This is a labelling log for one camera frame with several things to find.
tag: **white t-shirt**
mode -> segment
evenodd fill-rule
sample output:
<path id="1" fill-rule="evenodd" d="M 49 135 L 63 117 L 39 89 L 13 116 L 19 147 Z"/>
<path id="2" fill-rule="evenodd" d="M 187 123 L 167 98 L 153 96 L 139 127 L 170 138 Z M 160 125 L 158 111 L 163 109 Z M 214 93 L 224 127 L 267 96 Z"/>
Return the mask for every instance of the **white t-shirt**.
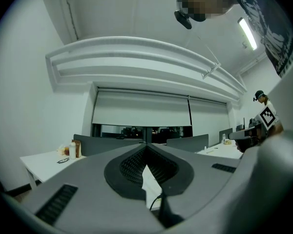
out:
<path id="1" fill-rule="evenodd" d="M 279 122 L 280 119 L 279 119 L 278 113 L 277 113 L 277 111 L 275 110 L 275 108 L 273 107 L 273 104 L 270 102 L 270 100 L 267 101 L 266 106 L 269 106 L 269 108 L 271 109 L 272 113 L 275 115 L 275 124 L 276 124 L 277 122 Z"/>

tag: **ceiling light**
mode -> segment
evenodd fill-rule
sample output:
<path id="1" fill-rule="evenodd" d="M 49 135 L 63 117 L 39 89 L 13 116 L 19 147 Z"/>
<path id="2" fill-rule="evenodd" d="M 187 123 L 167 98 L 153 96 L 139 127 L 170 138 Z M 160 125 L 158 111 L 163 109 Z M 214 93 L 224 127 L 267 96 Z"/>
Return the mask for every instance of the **ceiling light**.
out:
<path id="1" fill-rule="evenodd" d="M 244 18 L 240 18 L 238 21 L 238 24 L 242 27 L 244 33 L 246 34 L 247 38 L 249 39 L 249 42 L 252 46 L 252 49 L 255 50 L 257 49 L 257 44 L 255 42 L 254 36 L 248 26 L 248 24 L 246 23 Z"/>

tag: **brown paper bag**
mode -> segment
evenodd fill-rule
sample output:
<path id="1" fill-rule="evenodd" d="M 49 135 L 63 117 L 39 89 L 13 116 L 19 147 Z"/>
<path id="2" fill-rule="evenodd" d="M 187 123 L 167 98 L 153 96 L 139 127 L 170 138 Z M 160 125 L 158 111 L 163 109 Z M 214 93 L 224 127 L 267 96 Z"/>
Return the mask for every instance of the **brown paper bag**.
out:
<path id="1" fill-rule="evenodd" d="M 82 144 L 79 140 L 72 139 L 72 142 L 76 144 L 76 158 L 79 158 L 82 155 Z"/>

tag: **white ceiling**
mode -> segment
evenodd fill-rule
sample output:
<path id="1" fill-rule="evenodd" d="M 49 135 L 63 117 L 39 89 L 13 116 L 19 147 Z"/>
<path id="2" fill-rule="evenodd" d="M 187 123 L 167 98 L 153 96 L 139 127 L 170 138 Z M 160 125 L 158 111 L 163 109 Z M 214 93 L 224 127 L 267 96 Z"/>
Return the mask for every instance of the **white ceiling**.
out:
<path id="1" fill-rule="evenodd" d="M 237 21 L 247 16 L 239 5 L 226 15 L 192 22 L 187 30 L 174 16 L 176 0 L 67 0 L 78 39 L 135 36 L 192 50 L 236 74 L 264 52 L 258 35 L 253 51 Z"/>

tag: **desk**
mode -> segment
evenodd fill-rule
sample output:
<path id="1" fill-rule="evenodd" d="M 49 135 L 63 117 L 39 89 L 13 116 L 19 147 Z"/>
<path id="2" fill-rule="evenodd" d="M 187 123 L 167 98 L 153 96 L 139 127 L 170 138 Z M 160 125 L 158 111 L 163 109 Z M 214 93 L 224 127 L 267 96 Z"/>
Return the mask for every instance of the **desk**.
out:
<path id="1" fill-rule="evenodd" d="M 39 179 L 43 183 L 74 162 L 85 158 L 84 156 L 81 156 L 80 158 L 69 159 L 64 163 L 57 163 L 59 160 L 68 157 L 69 156 L 66 155 L 59 155 L 56 151 L 20 157 L 27 170 L 31 188 L 34 189 L 37 187 L 35 178 Z"/>
<path id="2" fill-rule="evenodd" d="M 213 147 L 209 147 L 206 150 L 199 151 L 197 154 L 239 159 L 243 153 L 237 150 L 235 141 L 232 140 L 231 145 L 224 145 L 223 143 L 220 143 Z"/>

